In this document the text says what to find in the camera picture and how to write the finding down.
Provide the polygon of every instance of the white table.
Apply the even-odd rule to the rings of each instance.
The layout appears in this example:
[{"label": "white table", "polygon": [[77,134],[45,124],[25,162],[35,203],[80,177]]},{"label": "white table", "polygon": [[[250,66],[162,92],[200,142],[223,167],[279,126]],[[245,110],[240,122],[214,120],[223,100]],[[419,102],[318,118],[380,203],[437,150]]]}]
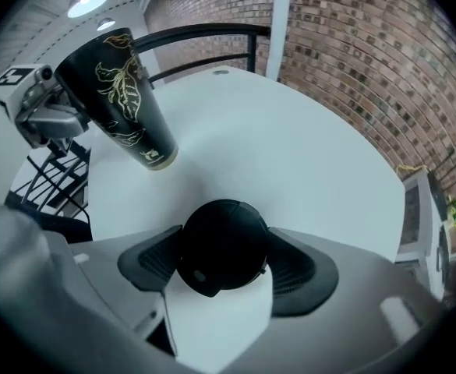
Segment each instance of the white table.
[{"label": "white table", "polygon": [[[219,70],[228,73],[215,75]],[[405,188],[381,155],[337,115],[280,83],[227,66],[168,83],[155,96],[179,154],[163,171],[148,171],[106,135],[96,136],[89,169],[95,240],[184,224],[198,207],[226,198],[254,206],[268,226],[354,245],[394,262]],[[270,306],[264,297],[270,293],[267,278],[256,296],[243,298]],[[191,323],[205,316],[202,309],[178,311],[189,312]],[[183,362],[195,365],[192,348],[211,351],[214,339],[192,340],[193,328],[171,330],[179,357],[191,352],[190,359],[182,355]]]}]

